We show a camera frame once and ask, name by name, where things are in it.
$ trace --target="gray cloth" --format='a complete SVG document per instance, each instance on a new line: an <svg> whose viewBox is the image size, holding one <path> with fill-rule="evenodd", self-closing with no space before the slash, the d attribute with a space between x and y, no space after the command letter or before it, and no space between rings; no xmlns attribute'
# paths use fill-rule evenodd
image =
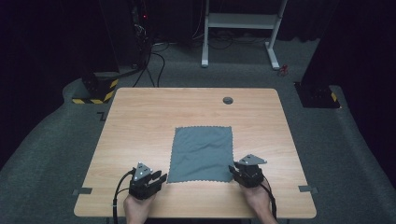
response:
<svg viewBox="0 0 396 224"><path fill-rule="evenodd" d="M168 183L207 180L230 182L233 175L231 127L176 128Z"/></svg>

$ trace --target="person's left hand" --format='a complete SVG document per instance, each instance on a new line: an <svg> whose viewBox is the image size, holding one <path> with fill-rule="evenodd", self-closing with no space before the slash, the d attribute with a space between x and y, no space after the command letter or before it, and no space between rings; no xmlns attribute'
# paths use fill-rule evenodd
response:
<svg viewBox="0 0 396 224"><path fill-rule="evenodd" d="M127 224L143 224L148 219L151 203L155 199L155 195L146 200L138 200L131 194L128 194L123 202Z"/></svg>

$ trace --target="wooden table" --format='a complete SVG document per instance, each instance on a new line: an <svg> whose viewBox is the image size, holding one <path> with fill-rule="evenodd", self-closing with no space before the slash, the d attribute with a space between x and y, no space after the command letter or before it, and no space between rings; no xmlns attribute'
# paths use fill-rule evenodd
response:
<svg viewBox="0 0 396 224"><path fill-rule="evenodd" d="M223 103L232 97L233 103ZM316 215L304 171L290 129L272 89L121 88L108 113L94 152L75 214L111 217L112 200L121 177L139 161L154 171L169 173L176 127L231 126L233 158L247 154L268 160L260 165L276 197L279 218L311 218ZM121 188L128 188L130 177ZM119 195L118 213L124 216ZM255 217L235 181L192 181L163 184L149 217Z"/></svg>

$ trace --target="hand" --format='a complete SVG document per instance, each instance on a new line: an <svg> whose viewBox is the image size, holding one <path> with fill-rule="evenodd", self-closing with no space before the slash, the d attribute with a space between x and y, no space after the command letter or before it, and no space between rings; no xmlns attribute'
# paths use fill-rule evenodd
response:
<svg viewBox="0 0 396 224"><path fill-rule="evenodd" d="M262 184L266 188L270 188L266 179L262 181ZM270 196L268 195L267 191L262 188L262 186L250 189L245 188L242 185L239 186L245 195L247 204L253 209L262 224L277 223L270 210Z"/></svg>
<svg viewBox="0 0 396 224"><path fill-rule="evenodd" d="M138 200L128 194L123 202L127 224L143 224L148 219L151 203L155 199L155 194L146 200Z"/></svg>

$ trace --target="gray carpet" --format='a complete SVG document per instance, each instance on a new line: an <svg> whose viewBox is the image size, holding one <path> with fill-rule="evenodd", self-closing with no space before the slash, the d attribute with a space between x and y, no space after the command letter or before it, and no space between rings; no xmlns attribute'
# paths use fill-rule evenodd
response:
<svg viewBox="0 0 396 224"><path fill-rule="evenodd" d="M317 43L276 41L277 58L289 66L285 77L272 70L262 42L209 49L208 68L201 68L200 48L170 45L159 52L166 60L160 87L276 89L308 184L318 188L313 194L318 215L290 223L396 223L395 190L361 137L342 90L331 87L340 109L303 108L300 103L293 82L302 79ZM161 66L161 58L152 55L148 68L154 80ZM121 78L117 88L131 87L137 77ZM106 223L103 217L73 212L73 190L82 186L104 126L97 113L111 106L72 104L79 86L76 80L64 88L64 104L31 131L2 169L0 223ZM150 86L148 73L136 85Z"/></svg>

